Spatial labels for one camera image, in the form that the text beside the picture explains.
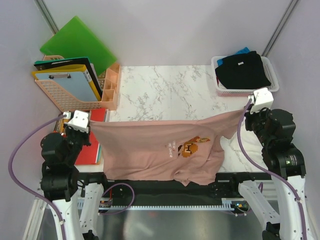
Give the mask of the white t shirt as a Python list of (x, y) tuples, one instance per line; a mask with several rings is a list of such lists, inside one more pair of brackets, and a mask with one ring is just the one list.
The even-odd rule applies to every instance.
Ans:
[[(242, 128), (240, 131), (240, 139), (247, 155), (257, 165), (266, 169), (267, 166), (262, 157), (262, 146), (255, 134), (252, 131), (246, 131)], [(224, 161), (218, 171), (219, 173), (261, 172), (241, 151), (236, 133), (231, 139), (222, 137), (220, 144), (224, 150)]]

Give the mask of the pink t shirt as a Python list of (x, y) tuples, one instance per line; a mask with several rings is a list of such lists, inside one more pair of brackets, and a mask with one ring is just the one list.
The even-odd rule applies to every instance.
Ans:
[(201, 120), (92, 121), (110, 180), (213, 183), (236, 133), (241, 110)]

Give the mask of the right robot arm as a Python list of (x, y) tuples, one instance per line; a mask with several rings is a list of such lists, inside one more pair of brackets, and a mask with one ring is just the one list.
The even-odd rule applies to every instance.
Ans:
[(316, 240), (306, 206), (306, 167), (302, 152), (292, 143), (296, 125), (293, 115), (282, 109), (264, 107), (257, 113), (244, 111), (240, 119), (262, 146), (266, 168), (254, 162), (237, 140), (244, 156), (256, 168), (271, 176), (275, 186), (278, 211), (275, 211), (252, 180), (236, 179), (229, 184), (235, 197), (243, 196), (262, 227), (264, 240)]

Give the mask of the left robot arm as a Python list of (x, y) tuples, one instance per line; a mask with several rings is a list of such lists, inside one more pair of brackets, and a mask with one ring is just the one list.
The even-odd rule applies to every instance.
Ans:
[(53, 132), (41, 142), (44, 197), (52, 212), (60, 240), (97, 240), (100, 200), (110, 191), (103, 172), (79, 172), (75, 162), (84, 146), (90, 146), (90, 132), (65, 128), (65, 135)]

